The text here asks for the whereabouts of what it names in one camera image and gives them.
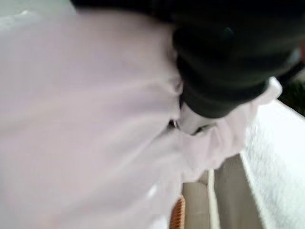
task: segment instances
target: white towel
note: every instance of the white towel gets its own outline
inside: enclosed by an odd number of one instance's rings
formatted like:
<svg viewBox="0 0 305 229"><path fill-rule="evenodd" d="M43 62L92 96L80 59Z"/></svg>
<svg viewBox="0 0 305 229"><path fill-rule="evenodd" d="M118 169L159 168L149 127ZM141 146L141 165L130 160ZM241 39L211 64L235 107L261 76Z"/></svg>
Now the white towel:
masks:
<svg viewBox="0 0 305 229"><path fill-rule="evenodd" d="M271 79L188 136L168 126L181 79L167 25L101 11L3 34L0 50L0 228L166 222L181 184L239 152L258 105L280 93Z"/></svg>
<svg viewBox="0 0 305 229"><path fill-rule="evenodd" d="M305 227L305 119L279 101L261 106L242 161L266 229Z"/></svg>

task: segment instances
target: pink fabric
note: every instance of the pink fabric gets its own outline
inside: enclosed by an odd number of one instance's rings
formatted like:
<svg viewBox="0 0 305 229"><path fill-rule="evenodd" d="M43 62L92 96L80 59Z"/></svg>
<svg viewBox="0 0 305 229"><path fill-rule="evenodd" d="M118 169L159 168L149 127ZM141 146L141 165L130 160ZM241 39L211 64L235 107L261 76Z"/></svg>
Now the pink fabric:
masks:
<svg viewBox="0 0 305 229"><path fill-rule="evenodd" d="M103 11L2 34L0 50L0 228L148 228L280 93L272 79L188 136L168 127L181 79L167 25Z"/></svg>

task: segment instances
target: white fabric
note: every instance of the white fabric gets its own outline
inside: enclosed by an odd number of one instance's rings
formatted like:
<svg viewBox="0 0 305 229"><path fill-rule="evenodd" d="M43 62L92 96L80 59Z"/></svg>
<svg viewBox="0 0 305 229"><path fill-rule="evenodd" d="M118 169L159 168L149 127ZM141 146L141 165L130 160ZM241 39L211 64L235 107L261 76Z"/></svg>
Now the white fabric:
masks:
<svg viewBox="0 0 305 229"><path fill-rule="evenodd" d="M0 228L143 229L181 183L239 152L269 89L203 136L168 127L181 80L171 29L116 12L0 37Z"/></svg>
<svg viewBox="0 0 305 229"><path fill-rule="evenodd" d="M279 101L259 108L241 153L266 229L305 225L305 119Z"/></svg>

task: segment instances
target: white garment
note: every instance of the white garment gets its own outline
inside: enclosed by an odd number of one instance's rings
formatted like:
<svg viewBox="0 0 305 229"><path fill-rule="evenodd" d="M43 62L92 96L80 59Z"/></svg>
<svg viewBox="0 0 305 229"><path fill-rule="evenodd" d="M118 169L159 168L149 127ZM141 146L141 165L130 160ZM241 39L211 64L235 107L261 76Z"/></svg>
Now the white garment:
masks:
<svg viewBox="0 0 305 229"><path fill-rule="evenodd" d="M170 43L169 26L106 11L1 35L0 228L147 228L183 182L239 152L278 82L188 136L168 127L181 93Z"/></svg>

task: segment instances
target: black fabric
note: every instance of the black fabric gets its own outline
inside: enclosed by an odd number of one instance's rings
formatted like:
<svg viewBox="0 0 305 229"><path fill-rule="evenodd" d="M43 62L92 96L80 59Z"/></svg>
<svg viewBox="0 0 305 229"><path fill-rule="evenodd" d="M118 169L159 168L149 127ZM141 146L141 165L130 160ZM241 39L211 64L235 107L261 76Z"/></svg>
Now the black fabric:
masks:
<svg viewBox="0 0 305 229"><path fill-rule="evenodd" d="M220 118L263 93L271 76L300 61L302 0L72 0L78 8L133 10L174 23L182 99Z"/></svg>

